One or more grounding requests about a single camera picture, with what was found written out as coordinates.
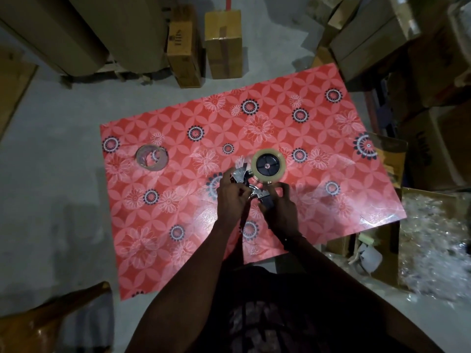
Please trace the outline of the person's right hand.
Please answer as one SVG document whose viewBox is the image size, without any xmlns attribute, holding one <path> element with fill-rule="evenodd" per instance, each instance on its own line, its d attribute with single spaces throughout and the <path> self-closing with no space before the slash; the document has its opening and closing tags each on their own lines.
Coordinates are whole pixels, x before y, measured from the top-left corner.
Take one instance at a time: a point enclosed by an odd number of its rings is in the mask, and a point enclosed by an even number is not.
<svg viewBox="0 0 471 353">
<path fill-rule="evenodd" d="M 290 198 L 290 186 L 277 182 L 264 184 L 263 189 L 269 193 L 274 202 L 274 216 L 265 218 L 269 229 L 282 243 L 294 237 L 301 237 L 297 207 Z"/>
</svg>

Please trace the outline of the person's left hand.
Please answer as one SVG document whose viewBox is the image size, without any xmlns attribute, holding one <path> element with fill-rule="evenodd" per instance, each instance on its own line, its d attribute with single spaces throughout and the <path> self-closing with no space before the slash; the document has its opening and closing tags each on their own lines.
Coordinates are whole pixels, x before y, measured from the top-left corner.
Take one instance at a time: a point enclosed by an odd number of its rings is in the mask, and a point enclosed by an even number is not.
<svg viewBox="0 0 471 353">
<path fill-rule="evenodd" d="M 236 183 L 232 181 L 232 174 L 234 167 L 231 167 L 220 180 L 219 187 L 217 188 L 217 220 L 224 223 L 231 228 L 242 218 L 244 209 L 250 203 L 242 205 L 237 200 L 238 187 L 247 187 L 243 183 Z"/>
</svg>

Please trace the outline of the metal tape dispenser gun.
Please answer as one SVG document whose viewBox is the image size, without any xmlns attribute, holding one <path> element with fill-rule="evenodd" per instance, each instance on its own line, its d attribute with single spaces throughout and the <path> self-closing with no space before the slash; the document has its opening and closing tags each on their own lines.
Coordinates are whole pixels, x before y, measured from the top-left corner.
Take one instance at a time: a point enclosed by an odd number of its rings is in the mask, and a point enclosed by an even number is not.
<svg viewBox="0 0 471 353">
<path fill-rule="evenodd" d="M 263 189 L 263 184 L 259 183 L 250 169 L 250 163 L 244 157 L 236 160 L 235 169 L 232 174 L 232 181 L 236 183 L 243 183 L 252 189 L 252 198 L 258 201 L 271 201 L 269 193 Z"/>
</svg>

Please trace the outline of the person's right forearm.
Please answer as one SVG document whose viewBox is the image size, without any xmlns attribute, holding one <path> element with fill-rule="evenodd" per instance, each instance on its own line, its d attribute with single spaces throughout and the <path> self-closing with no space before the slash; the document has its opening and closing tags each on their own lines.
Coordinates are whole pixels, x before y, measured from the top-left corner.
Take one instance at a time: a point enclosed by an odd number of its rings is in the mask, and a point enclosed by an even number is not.
<svg viewBox="0 0 471 353">
<path fill-rule="evenodd" d="M 364 353 L 445 353 L 391 303 L 328 259 L 299 232 L 281 243 L 319 285 L 326 300 L 347 316 L 347 332 L 361 340 Z"/>
</svg>

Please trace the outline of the clear tape roll black core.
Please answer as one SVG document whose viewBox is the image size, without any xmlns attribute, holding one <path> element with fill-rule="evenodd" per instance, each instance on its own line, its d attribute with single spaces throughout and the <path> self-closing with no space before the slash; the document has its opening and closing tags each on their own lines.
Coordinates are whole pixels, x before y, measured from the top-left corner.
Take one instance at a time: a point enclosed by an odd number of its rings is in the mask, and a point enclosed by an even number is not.
<svg viewBox="0 0 471 353">
<path fill-rule="evenodd" d="M 278 150 L 261 149 L 253 155 L 250 169 L 259 183 L 275 183 L 281 180 L 287 172 L 286 159 Z"/>
</svg>

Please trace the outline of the loose clear tape roll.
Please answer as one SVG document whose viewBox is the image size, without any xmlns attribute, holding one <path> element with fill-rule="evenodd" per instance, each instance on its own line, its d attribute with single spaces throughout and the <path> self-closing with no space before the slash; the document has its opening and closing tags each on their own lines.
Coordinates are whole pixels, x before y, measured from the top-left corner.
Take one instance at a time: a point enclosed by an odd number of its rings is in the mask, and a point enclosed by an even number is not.
<svg viewBox="0 0 471 353">
<path fill-rule="evenodd" d="M 145 144 L 135 154 L 137 164 L 145 170 L 158 172 L 164 170 L 169 161 L 167 150 L 155 144 Z"/>
</svg>

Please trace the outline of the taped brown cardboard box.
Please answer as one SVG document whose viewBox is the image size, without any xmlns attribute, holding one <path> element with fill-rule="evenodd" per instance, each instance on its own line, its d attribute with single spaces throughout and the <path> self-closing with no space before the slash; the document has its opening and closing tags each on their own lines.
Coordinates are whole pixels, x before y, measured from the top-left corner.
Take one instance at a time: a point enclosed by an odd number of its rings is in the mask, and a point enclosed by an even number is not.
<svg viewBox="0 0 471 353">
<path fill-rule="evenodd" d="M 243 38 L 240 10 L 210 11 L 204 16 L 206 55 L 213 79 L 243 76 Z"/>
</svg>

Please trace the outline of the narrow printed cardboard box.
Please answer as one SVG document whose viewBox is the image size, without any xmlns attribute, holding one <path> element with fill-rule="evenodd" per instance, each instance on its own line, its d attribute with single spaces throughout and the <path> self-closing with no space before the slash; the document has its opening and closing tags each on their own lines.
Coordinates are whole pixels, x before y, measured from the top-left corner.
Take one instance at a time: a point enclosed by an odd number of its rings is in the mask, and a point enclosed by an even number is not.
<svg viewBox="0 0 471 353">
<path fill-rule="evenodd" d="M 167 58 L 180 88 L 203 85 L 203 47 L 198 31 L 196 9 L 178 5 L 171 14 L 167 39 Z"/>
</svg>

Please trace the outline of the open box of plastic wrap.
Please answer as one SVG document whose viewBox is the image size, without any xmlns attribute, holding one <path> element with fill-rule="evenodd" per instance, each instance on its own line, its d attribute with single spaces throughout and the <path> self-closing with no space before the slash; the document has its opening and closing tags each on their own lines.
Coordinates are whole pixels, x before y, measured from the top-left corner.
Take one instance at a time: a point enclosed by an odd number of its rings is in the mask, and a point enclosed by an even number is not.
<svg viewBox="0 0 471 353">
<path fill-rule="evenodd" d="M 398 283 L 415 294 L 471 303 L 471 193 L 402 188 Z"/>
</svg>

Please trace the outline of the large printed cardboard box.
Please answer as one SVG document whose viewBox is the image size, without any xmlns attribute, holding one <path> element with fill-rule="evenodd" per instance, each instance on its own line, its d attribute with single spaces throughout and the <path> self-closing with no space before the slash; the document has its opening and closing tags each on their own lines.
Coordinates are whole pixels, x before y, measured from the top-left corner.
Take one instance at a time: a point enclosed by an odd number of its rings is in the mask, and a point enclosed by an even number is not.
<svg viewBox="0 0 471 353">
<path fill-rule="evenodd" d="M 414 188 L 471 189 L 471 100 L 429 108 L 400 124 L 398 132 L 408 143 Z"/>
</svg>

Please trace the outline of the large cardboard roll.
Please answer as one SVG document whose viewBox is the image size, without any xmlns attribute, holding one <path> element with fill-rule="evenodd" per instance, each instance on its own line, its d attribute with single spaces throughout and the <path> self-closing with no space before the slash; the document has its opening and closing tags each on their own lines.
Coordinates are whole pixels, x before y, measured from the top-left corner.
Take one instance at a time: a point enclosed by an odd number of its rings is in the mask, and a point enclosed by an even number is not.
<svg viewBox="0 0 471 353">
<path fill-rule="evenodd" d="M 126 71 L 169 67 L 164 51 L 168 24 L 159 0 L 69 0 L 110 56 Z"/>
<path fill-rule="evenodd" d="M 0 0 L 0 27 L 62 75 L 92 75 L 109 56 L 68 0 Z"/>
</svg>

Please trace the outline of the long pale cardboard box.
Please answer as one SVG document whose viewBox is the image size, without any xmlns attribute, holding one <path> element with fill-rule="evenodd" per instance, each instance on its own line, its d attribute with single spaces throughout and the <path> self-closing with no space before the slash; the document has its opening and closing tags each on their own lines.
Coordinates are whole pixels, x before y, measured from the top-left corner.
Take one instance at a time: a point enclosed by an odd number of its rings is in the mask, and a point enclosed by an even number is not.
<svg viewBox="0 0 471 353">
<path fill-rule="evenodd" d="M 347 82 L 420 35 L 409 0 L 372 0 L 333 39 L 329 48 Z"/>
</svg>

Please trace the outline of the dark stacked cardboard box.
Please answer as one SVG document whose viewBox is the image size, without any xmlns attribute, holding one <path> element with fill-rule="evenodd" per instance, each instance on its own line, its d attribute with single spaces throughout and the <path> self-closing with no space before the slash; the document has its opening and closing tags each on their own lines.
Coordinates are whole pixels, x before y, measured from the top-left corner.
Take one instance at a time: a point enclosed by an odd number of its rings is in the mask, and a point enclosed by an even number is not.
<svg viewBox="0 0 471 353">
<path fill-rule="evenodd" d="M 471 97 L 471 40 L 455 12 L 471 0 L 392 0 L 405 45 L 387 79 L 406 106 L 458 105 Z"/>
</svg>

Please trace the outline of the orange plastic chair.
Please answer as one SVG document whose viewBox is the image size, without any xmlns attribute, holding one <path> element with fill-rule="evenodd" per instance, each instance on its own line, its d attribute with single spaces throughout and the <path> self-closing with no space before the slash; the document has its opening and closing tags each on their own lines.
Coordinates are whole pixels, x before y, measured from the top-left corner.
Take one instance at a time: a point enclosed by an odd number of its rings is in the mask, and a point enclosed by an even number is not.
<svg viewBox="0 0 471 353">
<path fill-rule="evenodd" d="M 53 297 L 24 312 L 0 317 L 0 353 L 55 353 L 65 318 L 107 293 L 111 293 L 111 286 L 103 281 Z"/>
</svg>

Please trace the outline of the flat cardboard sheet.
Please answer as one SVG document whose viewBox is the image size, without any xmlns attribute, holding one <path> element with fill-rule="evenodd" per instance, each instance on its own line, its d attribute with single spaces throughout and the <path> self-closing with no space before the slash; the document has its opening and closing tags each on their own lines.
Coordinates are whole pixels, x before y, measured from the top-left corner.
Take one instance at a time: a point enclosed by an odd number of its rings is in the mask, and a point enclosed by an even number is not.
<svg viewBox="0 0 471 353">
<path fill-rule="evenodd" d="M 23 55 L 18 48 L 0 44 L 0 141 L 38 69 Z"/>
</svg>

